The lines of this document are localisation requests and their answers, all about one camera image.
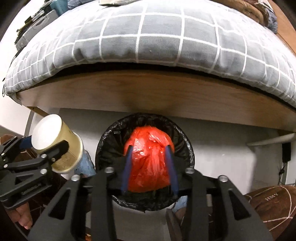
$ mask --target white pipe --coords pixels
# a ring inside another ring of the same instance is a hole
[[[250,143],[247,143],[247,146],[262,146],[262,145],[275,144],[275,143],[287,143],[295,140],[296,140],[295,133],[291,133],[291,134],[287,134],[284,136],[275,137],[267,140],[250,142]]]

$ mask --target brown pillow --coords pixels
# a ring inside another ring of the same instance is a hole
[[[248,16],[249,18],[253,19],[254,21],[258,22],[259,24],[265,26],[264,18],[262,13],[250,3],[244,0],[212,0],[217,3],[221,3],[227,7],[233,8],[244,15]]]
[[[266,224],[274,240],[287,228],[296,213],[296,187],[262,188],[245,195]]]

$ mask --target teal object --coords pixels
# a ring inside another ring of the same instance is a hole
[[[56,10],[58,16],[61,16],[63,13],[69,10],[68,0],[53,0],[49,6],[51,9]]]

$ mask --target finger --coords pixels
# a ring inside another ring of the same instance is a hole
[[[25,203],[21,206],[19,206],[16,211],[18,211],[18,213],[22,216],[25,212],[29,211],[30,212],[30,208],[29,208],[29,203]]]
[[[25,203],[24,205],[18,207],[16,210],[20,214],[20,221],[22,223],[25,222],[25,221],[27,221],[27,220],[32,221],[32,216],[31,216],[31,213],[30,213],[30,208],[29,208],[29,204],[28,203]]]
[[[22,215],[20,217],[20,220],[18,221],[19,224],[23,227],[27,226],[28,223],[31,221],[30,217],[28,215]]]
[[[32,225],[33,225],[33,221],[29,221],[27,223],[27,225],[25,226],[25,229],[30,229],[32,227]]]
[[[20,214],[16,210],[6,211],[11,221],[14,223],[20,220]]]

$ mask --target gray plaid bedding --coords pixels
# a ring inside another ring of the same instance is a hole
[[[96,62],[180,66],[258,87],[296,107],[296,58],[270,30],[210,0],[89,2],[41,30],[13,61],[5,93]]]

